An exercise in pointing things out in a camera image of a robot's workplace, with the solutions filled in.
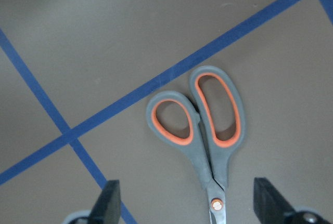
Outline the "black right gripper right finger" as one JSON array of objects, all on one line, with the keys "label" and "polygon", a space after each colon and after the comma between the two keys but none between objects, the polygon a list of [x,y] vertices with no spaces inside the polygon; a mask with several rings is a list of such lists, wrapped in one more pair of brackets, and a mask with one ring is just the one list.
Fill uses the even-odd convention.
[{"label": "black right gripper right finger", "polygon": [[260,223],[329,223],[311,210],[296,210],[284,196],[264,177],[255,177],[253,184],[253,210]]}]

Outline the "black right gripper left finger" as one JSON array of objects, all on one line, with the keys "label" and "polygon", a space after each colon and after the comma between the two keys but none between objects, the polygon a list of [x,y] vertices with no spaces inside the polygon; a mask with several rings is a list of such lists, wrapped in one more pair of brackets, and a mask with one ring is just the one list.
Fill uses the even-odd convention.
[{"label": "black right gripper left finger", "polygon": [[109,180],[99,195],[88,223],[118,224],[121,216],[121,194],[119,180]]}]

